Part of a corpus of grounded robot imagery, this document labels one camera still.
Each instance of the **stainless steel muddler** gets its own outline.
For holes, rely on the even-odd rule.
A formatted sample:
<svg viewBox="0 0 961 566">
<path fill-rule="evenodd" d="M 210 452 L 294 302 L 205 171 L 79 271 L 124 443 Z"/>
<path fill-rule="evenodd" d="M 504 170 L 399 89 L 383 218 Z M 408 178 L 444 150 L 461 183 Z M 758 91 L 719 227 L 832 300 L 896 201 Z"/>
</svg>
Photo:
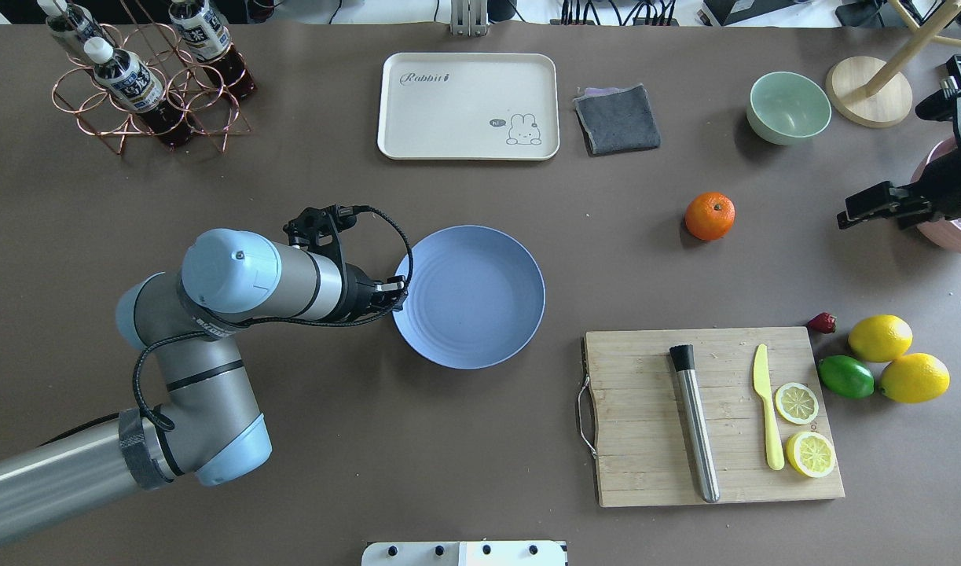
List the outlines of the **stainless steel muddler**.
<svg viewBox="0 0 961 566">
<path fill-rule="evenodd" d="M 679 380 L 686 422 L 689 423 L 689 441 L 693 446 L 693 463 L 696 465 L 700 497 L 713 504 L 721 497 L 721 492 L 717 488 L 717 470 L 714 469 L 714 458 L 710 455 L 707 421 L 703 416 L 703 404 L 700 402 L 700 387 L 696 384 L 696 369 L 693 369 L 693 346 L 674 345 L 669 349 L 669 353 L 672 355 L 675 375 Z"/>
</svg>

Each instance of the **black cable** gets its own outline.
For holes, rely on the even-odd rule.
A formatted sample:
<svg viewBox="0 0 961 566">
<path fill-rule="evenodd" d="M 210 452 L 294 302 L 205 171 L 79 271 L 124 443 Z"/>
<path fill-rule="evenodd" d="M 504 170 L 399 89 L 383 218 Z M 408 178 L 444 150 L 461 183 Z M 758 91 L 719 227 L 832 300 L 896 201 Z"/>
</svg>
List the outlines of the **black cable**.
<svg viewBox="0 0 961 566">
<path fill-rule="evenodd" d="M 867 22 L 872 21 L 875 18 L 878 18 L 878 22 L 882 25 L 882 28 L 886 27 L 886 22 L 882 20 L 882 8 L 886 7 L 886 4 L 889 3 L 889 0 L 875 0 L 875 3 L 878 3 L 878 9 L 875 10 L 875 13 L 868 15 L 867 18 L 862 19 L 862 21 L 854 24 L 851 26 L 851 28 L 861 28 L 861 26 L 864 26 L 867 24 Z"/>
<path fill-rule="evenodd" d="M 641 8 L 642 8 L 643 6 L 644 6 L 644 1 L 643 1 L 643 0 L 639 0 L 637 4 L 634 4 L 634 7 L 631 8 L 630 12 L 627 14 L 627 17 L 624 18 L 623 23 L 621 23 L 620 25 L 627 25 L 627 22 L 630 21 L 630 18 L 631 18 L 631 17 L 634 18 L 635 24 L 636 24 L 637 17 L 634 16 L 634 11 L 636 10 L 636 11 L 640 12 L 640 11 L 641 11 Z"/>
<path fill-rule="evenodd" d="M 599 21 L 599 10 L 596 10 L 596 5 L 592 4 L 592 0 L 585 0 L 585 14 L 581 16 L 581 22 L 589 21 L 589 6 L 592 7 L 592 17 L 596 18 L 596 25 L 602 25 L 603 22 Z"/>
<path fill-rule="evenodd" d="M 648 3 L 646 3 L 645 1 L 642 0 L 641 2 L 638 2 L 637 4 L 634 5 L 633 17 L 631 17 L 631 14 L 628 14 L 628 15 L 627 15 L 627 20 L 625 20 L 625 21 L 623 22 L 624 25 L 627 25 L 627 21 L 628 21 L 628 20 L 633 21 L 633 23 L 631 23 L 631 25 L 637 25 L 637 18 L 639 18 L 639 17 L 641 16 L 641 10 L 644 9 L 644 8 L 647 8 L 647 15 L 645 15 L 645 20 L 646 20 L 646 19 L 648 18 L 648 16 L 651 15 L 652 7 L 651 7 L 650 4 L 648 4 Z"/>
<path fill-rule="evenodd" d="M 923 15 L 921 23 L 929 20 L 930 16 L 933 16 L 933 14 L 937 12 L 937 8 L 940 8 L 942 3 L 942 0 L 933 0 L 933 4 L 930 4 L 930 8 L 928 8 L 926 14 Z"/>
<path fill-rule="evenodd" d="M 378 215 L 384 221 L 389 222 L 389 225 L 393 226 L 394 230 L 397 230 L 398 235 L 400 235 L 400 239 L 404 241 L 404 247 L 407 248 L 407 280 L 405 280 L 404 289 L 408 289 L 409 286 L 411 285 L 411 279 L 414 277 L 414 250 L 411 248 L 411 243 L 409 243 L 409 239 L 407 238 L 407 233 L 405 233 L 404 230 L 400 228 L 400 225 L 394 222 L 394 220 L 391 219 L 390 216 L 386 214 L 386 212 L 380 211 L 379 208 L 369 207 L 368 205 L 362 205 L 361 207 L 352 207 L 352 208 L 355 208 L 358 211 L 372 212 L 373 214 Z M 397 306 L 397 304 L 394 302 L 384 307 L 381 311 L 376 312 L 376 314 L 369 316 L 369 318 L 362 318 L 358 320 L 347 320 L 347 322 L 316 322 L 316 320 L 303 320 L 301 318 L 286 318 L 286 316 L 265 316 L 264 318 L 251 318 L 248 320 L 244 320 L 243 322 L 229 323 L 225 319 L 220 318 L 214 312 L 208 311 L 207 309 L 204 309 L 204 310 L 207 312 L 208 315 L 210 315 L 215 320 L 218 320 L 218 322 L 221 322 L 223 325 L 235 325 L 235 326 L 243 327 L 243 329 L 249 329 L 249 327 L 253 325 L 264 325 L 264 323 L 267 323 L 267 322 L 288 322 L 288 323 L 291 323 L 291 325 L 324 326 L 324 327 L 330 327 L 330 329 L 349 329 L 351 326 L 361 326 L 361 325 L 367 325 L 369 322 L 375 322 L 376 320 L 383 318 L 383 316 L 387 316 L 388 314 L 393 312 L 393 309 L 395 308 L 395 306 Z M 164 347 L 164 345 L 175 344 L 175 343 L 178 343 L 178 341 L 193 340 L 193 338 L 204 338 L 204 337 L 207 337 L 207 334 L 202 333 L 199 330 L 199 331 L 196 331 L 196 333 L 179 334 L 179 336 L 171 336 L 168 338 L 163 338 L 163 340 L 158 340 L 157 343 L 149 345 L 149 347 L 141 351 L 141 354 L 138 356 L 138 362 L 135 363 L 134 373 L 132 373 L 132 376 L 131 376 L 131 389 L 134 393 L 134 400 L 135 402 L 138 402 L 138 409 L 139 411 L 141 411 L 142 416 L 144 416 L 146 419 L 149 419 L 149 421 L 151 421 L 153 425 L 155 425 L 160 430 L 169 432 L 171 430 L 174 430 L 176 425 L 167 416 L 161 415 L 152 411 L 149 408 L 149 405 L 145 402 L 145 398 L 141 393 L 141 369 L 145 365 L 145 359 L 149 357 L 149 354 L 151 354 L 151 352 L 158 350 L 158 348 Z"/>
<path fill-rule="evenodd" d="M 333 18 L 337 17 L 337 12 L 340 11 L 340 6 L 343 6 L 343 5 L 344 5 L 344 0 L 337 0 L 337 10 L 333 10 L 333 15 L 330 16 L 330 21 L 326 22 L 327 24 L 333 23 Z"/>
<path fill-rule="evenodd" d="M 157 350 L 157 348 L 164 347 L 164 345 L 179 343 L 183 340 L 193 340 L 193 338 L 204 338 L 207 337 L 206 333 L 202 333 L 200 330 L 196 333 L 186 333 L 179 334 L 179 336 L 171 336 L 168 338 L 163 338 L 163 340 L 157 341 L 155 344 L 149 345 L 145 350 L 141 351 L 138 355 L 138 362 L 134 365 L 134 373 L 131 375 L 131 391 L 134 391 L 134 401 L 138 403 L 138 409 L 141 414 L 149 419 L 156 426 L 156 428 L 163 430 L 164 432 L 169 432 L 170 430 L 176 428 L 174 422 L 169 420 L 168 416 L 159 415 L 153 412 L 149 405 L 145 402 L 145 397 L 141 393 L 141 369 L 145 365 L 145 359 L 149 357 L 151 352 Z"/>
<path fill-rule="evenodd" d="M 79 426 L 74 427 L 74 428 L 71 429 L 71 430 L 66 430 L 66 431 L 64 431 L 63 433 L 61 433 L 61 434 L 53 437 L 51 440 L 46 441 L 45 443 L 41 444 L 41 447 L 46 447 L 46 445 L 48 445 L 48 444 L 50 444 L 50 443 L 52 443 L 52 442 L 56 442 L 56 441 L 58 441 L 58 440 L 61 440 L 62 438 L 68 438 L 69 436 L 72 436 L 72 435 L 75 434 L 75 433 L 82 432 L 82 430 L 86 430 L 87 428 L 92 428 L 93 426 L 96 426 L 96 425 L 98 425 L 98 424 L 103 424 L 103 423 L 105 423 L 105 422 L 112 421 L 112 420 L 116 419 L 118 416 L 120 416 L 120 413 L 113 413 L 113 414 L 107 415 L 107 416 L 105 416 L 105 417 L 100 417 L 100 418 L 98 418 L 98 419 L 93 419 L 93 420 L 89 421 L 88 423 L 80 424 Z"/>
<path fill-rule="evenodd" d="M 923 16 L 921 15 L 921 13 L 919 13 L 919 10 L 917 10 L 917 6 L 915 6 L 914 3 L 911 2 L 911 0 L 900 0 L 900 4 L 908 12 L 910 12 L 911 17 L 914 18 L 914 21 L 917 22 L 917 25 L 923 25 L 923 21 L 925 21 L 925 19 L 923 19 Z"/>
<path fill-rule="evenodd" d="M 609 0 L 609 5 L 613 6 L 613 11 L 616 12 L 616 24 L 623 25 L 622 23 L 620 23 L 623 21 L 623 18 L 620 17 L 620 8 L 616 7 L 616 2 L 614 2 L 613 0 Z"/>
<path fill-rule="evenodd" d="M 661 4 L 662 8 L 659 10 L 658 15 L 655 18 L 655 25 L 667 25 L 666 18 L 668 17 L 668 14 L 666 12 L 671 13 L 672 7 L 675 6 L 675 0 L 669 0 L 668 4 L 662 1 Z"/>
<path fill-rule="evenodd" d="M 522 15 L 521 13 L 519 13 L 519 3 L 516 2 L 516 0 L 508 0 L 508 4 L 512 4 L 512 10 L 515 10 L 515 14 L 516 14 L 516 16 L 519 16 L 519 19 L 520 19 L 520 20 L 526 21 L 526 18 L 523 18 L 523 15 Z"/>
</svg>

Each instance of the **green bowl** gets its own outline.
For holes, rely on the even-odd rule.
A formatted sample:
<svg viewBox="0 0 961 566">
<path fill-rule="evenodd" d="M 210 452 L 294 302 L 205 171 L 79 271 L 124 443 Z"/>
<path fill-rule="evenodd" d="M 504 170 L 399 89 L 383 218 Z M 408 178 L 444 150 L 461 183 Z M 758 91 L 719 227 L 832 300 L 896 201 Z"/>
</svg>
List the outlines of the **green bowl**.
<svg viewBox="0 0 961 566">
<path fill-rule="evenodd" d="M 810 139 L 829 125 L 826 93 L 807 76 L 777 71 L 761 76 L 749 92 L 746 117 L 761 138 L 778 145 Z"/>
</svg>

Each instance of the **gray cloth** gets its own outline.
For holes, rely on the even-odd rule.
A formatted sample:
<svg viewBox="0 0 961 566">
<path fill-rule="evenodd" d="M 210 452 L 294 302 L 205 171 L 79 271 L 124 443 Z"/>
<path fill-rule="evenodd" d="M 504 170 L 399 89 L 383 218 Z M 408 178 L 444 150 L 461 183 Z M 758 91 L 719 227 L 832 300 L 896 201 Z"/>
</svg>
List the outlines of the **gray cloth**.
<svg viewBox="0 0 961 566">
<path fill-rule="evenodd" d="M 578 121 L 593 155 L 654 149 L 662 143 L 644 85 L 585 89 L 574 99 Z"/>
</svg>

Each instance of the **yellow plastic knife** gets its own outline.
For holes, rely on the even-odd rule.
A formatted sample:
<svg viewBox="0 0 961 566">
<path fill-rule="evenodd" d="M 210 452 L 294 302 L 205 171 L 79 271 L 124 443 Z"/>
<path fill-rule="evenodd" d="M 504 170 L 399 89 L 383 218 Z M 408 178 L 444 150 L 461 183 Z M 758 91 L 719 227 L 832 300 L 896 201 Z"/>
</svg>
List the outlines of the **yellow plastic knife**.
<svg viewBox="0 0 961 566">
<path fill-rule="evenodd" d="M 770 368 L 767 365 L 767 344 L 756 348 L 753 358 L 753 389 L 763 400 L 763 422 L 766 429 L 767 465 L 770 469 L 784 467 L 784 448 L 781 447 L 781 434 L 777 431 L 777 415 L 774 413 L 774 398 L 770 394 Z"/>
</svg>

